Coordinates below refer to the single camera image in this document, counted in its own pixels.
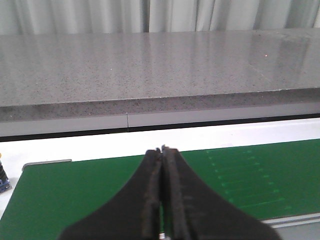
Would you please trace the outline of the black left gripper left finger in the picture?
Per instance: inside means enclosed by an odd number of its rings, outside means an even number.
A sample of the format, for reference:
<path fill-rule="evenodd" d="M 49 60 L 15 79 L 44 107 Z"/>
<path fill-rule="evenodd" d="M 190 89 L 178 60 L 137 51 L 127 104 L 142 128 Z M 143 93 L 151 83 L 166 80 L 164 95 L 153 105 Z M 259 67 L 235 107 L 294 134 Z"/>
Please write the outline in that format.
<path fill-rule="evenodd" d="M 103 206 L 68 226 L 60 240 L 157 240 L 162 154 L 147 150 L 128 182 Z"/>

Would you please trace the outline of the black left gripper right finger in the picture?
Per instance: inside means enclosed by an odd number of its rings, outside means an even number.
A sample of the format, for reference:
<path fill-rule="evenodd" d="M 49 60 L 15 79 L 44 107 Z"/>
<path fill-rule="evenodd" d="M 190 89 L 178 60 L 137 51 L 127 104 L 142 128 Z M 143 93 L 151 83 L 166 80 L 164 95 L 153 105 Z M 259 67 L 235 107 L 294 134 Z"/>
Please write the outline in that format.
<path fill-rule="evenodd" d="M 162 147 L 164 232 L 172 240 L 278 240 L 269 225 L 213 191 L 175 148 Z"/>

